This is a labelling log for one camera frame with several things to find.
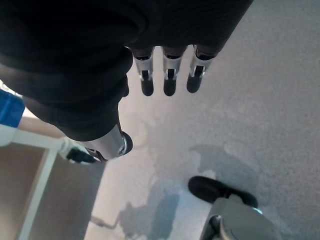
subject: silver metal part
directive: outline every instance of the silver metal part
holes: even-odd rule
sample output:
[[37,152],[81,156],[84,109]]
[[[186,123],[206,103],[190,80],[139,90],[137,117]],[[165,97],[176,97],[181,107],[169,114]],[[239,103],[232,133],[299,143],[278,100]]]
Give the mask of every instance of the silver metal part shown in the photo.
[[149,59],[146,60],[139,60],[134,57],[134,61],[136,63],[136,67],[138,69],[138,73],[140,75],[140,80],[144,81],[142,71],[148,71],[148,80],[152,80],[152,73],[153,73],[153,54]]
[[211,58],[209,60],[201,60],[201,59],[199,59],[197,57],[196,51],[197,51],[197,48],[195,47],[194,48],[194,52],[193,52],[193,57],[192,57],[192,60],[191,60],[191,64],[190,64],[190,73],[189,74],[190,74],[191,77],[194,77],[195,76],[196,67],[197,66],[201,66],[201,67],[203,67],[202,74],[201,74],[201,76],[203,77],[205,75],[207,69],[211,65],[211,62],[212,62],[213,58]]
[[276,227],[242,202],[218,198],[206,220],[200,240],[281,240]]
[[168,79],[168,69],[174,69],[174,75],[172,80],[177,79],[178,72],[180,70],[182,56],[176,59],[168,58],[166,55],[163,55],[163,72],[164,72],[164,79]]
[[90,155],[98,161],[107,161],[124,155],[127,151],[127,140],[121,134],[118,125],[115,125],[106,135],[92,140],[79,141],[79,144],[86,147]]

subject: blue object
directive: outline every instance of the blue object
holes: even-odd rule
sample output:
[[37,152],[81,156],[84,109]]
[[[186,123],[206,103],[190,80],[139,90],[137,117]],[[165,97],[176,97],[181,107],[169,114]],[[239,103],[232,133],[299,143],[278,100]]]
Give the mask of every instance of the blue object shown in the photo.
[[22,99],[0,89],[0,124],[16,128],[24,113]]

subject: floor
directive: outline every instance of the floor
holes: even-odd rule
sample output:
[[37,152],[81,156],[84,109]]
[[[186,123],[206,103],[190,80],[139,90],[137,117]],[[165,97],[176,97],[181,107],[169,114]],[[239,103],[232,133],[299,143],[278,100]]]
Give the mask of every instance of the floor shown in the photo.
[[284,240],[320,239],[320,1],[256,0],[195,94],[143,96],[135,66],[119,105],[133,151],[111,161],[85,240],[198,240],[210,205],[195,175],[254,194]]

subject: black fabric sleeve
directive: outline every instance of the black fabric sleeve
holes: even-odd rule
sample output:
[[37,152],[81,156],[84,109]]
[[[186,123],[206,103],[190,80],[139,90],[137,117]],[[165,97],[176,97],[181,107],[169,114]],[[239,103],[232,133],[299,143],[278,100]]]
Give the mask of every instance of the black fabric sleeve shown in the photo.
[[124,46],[150,23],[122,1],[1,1],[0,79],[43,121],[94,140],[118,122],[133,61]]

